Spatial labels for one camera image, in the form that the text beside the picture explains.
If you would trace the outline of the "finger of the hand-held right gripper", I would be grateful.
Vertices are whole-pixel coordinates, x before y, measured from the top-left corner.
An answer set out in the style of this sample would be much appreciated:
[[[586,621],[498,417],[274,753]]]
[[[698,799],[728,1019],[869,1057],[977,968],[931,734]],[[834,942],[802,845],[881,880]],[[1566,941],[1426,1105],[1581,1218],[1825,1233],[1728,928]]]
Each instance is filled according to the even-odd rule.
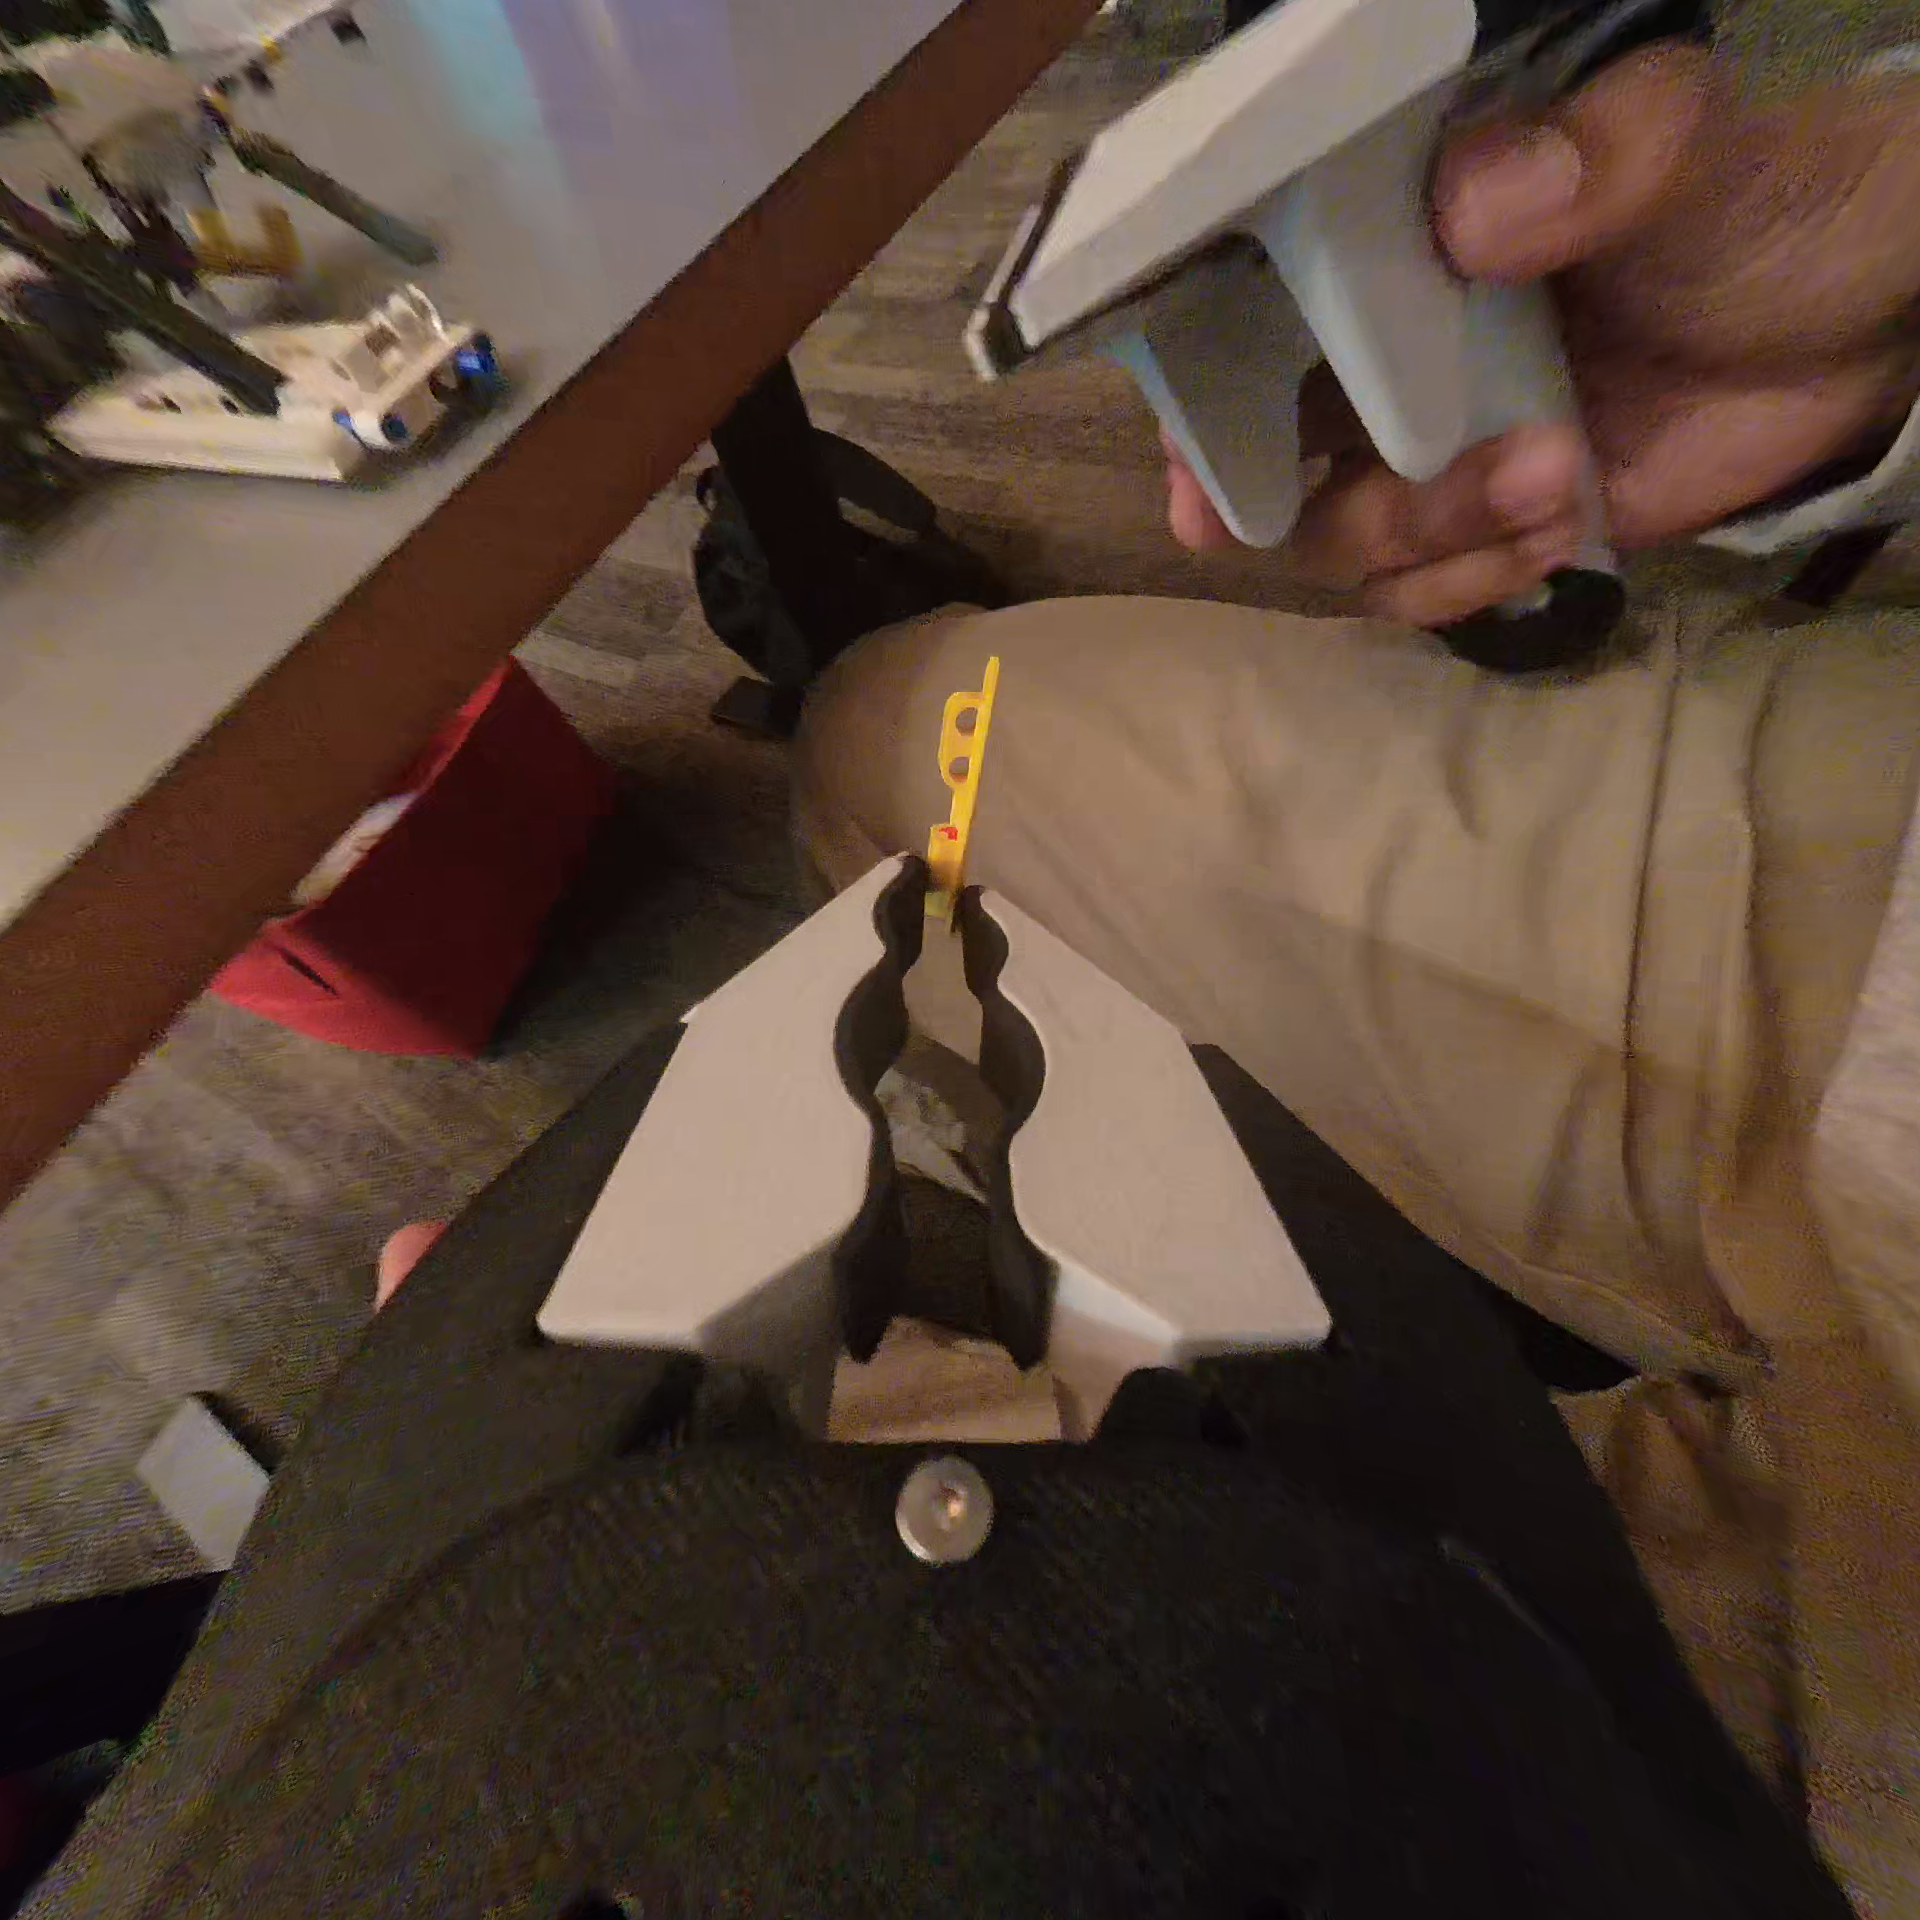
[[[1457,79],[1469,0],[1291,0],[1091,135],[1018,227],[1000,335],[1042,349],[1236,227],[1280,181]]]
[[[971,318],[966,318],[966,354],[977,378],[1014,378],[1018,366],[1025,366],[1040,349],[1025,342],[1018,311],[1014,311],[1014,293],[1024,287],[1060,204],[1068,196],[1082,165],[1054,165],[1042,181],[1042,196],[1032,196],[998,263],[998,272],[987,278]]]

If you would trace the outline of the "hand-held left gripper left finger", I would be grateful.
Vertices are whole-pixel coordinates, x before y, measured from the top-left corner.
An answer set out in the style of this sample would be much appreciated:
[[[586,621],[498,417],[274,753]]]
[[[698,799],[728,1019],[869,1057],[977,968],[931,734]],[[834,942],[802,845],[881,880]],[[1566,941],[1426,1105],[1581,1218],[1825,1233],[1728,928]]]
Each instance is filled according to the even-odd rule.
[[[815,1438],[851,1346],[828,1255],[889,1137],[834,1033],[921,942],[921,859],[889,853],[682,1012],[678,1043],[587,1207],[539,1331],[751,1372]]]

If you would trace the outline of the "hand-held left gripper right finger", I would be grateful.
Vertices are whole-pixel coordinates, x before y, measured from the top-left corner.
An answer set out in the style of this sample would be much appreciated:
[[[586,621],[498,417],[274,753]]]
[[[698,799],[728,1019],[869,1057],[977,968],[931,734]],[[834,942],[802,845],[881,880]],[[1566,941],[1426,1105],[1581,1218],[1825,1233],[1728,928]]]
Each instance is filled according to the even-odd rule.
[[[1091,1438],[1134,1372],[1329,1340],[1184,1033],[1014,897],[959,897],[991,1148],[998,1338],[1042,1365],[1060,1430]]]

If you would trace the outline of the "long yellow lego piece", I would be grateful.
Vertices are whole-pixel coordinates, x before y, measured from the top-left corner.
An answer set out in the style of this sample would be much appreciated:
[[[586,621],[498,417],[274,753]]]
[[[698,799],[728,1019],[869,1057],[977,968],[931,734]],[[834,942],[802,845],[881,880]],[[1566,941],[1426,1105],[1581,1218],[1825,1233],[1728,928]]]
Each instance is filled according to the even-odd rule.
[[[942,699],[942,725],[938,725],[938,784],[948,793],[948,816],[959,816],[971,824],[977,824],[977,801],[983,801],[983,784],[987,784],[987,748],[991,748],[991,722],[998,722],[998,679],[1000,679],[1000,659],[987,659],[983,681],[977,686],[957,686]]]

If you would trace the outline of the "zebra striped lego helicopter model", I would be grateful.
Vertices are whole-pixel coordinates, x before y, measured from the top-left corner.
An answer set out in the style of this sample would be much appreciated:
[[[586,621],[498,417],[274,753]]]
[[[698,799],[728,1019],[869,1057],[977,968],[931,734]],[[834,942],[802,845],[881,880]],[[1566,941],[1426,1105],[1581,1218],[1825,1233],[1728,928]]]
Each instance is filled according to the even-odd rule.
[[[91,471],[343,483],[498,390],[490,335],[401,279],[343,318],[235,318],[300,278],[293,204],[395,265],[437,240],[243,122],[359,4],[0,4],[0,516]]]

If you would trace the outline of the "person's right hand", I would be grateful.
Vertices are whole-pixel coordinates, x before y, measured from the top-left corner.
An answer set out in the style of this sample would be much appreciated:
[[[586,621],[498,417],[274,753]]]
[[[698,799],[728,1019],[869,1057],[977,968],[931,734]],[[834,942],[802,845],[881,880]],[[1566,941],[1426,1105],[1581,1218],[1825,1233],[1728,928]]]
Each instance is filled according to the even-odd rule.
[[[1581,429],[1519,429],[1416,483],[1321,384],[1303,447],[1329,471],[1281,576],[1452,628],[1569,563],[1585,504],[1644,552],[1878,466],[1914,405],[1914,181],[1914,75],[1749,98],[1686,39],[1457,129],[1433,244],[1469,279],[1544,279]]]

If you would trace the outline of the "black bag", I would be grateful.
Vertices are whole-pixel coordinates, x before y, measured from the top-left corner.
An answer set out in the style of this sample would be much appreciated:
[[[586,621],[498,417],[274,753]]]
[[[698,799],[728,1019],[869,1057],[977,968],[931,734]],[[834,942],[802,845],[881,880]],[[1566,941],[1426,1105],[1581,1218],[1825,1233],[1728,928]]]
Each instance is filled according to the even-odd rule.
[[[689,576],[708,635],[745,662],[715,725],[785,743],[810,681],[851,643],[942,603],[1014,598],[906,472],[810,417],[795,359],[734,394],[708,447]]]

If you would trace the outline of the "red bag on floor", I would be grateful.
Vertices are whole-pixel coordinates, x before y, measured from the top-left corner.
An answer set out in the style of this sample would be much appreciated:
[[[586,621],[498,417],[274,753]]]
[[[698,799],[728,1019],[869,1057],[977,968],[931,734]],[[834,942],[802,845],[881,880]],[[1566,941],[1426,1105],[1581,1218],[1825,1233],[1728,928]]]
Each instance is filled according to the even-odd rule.
[[[520,662],[498,662],[207,994],[395,1057],[490,1048],[615,784]]]

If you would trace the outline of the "small white box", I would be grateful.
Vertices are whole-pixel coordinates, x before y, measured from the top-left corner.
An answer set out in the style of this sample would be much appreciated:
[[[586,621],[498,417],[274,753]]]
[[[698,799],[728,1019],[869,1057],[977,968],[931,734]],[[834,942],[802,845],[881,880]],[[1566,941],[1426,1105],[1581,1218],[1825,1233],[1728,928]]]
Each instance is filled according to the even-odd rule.
[[[146,1438],[135,1483],[194,1543],[196,1564],[223,1574],[269,1491],[269,1466],[202,1391],[190,1391]]]

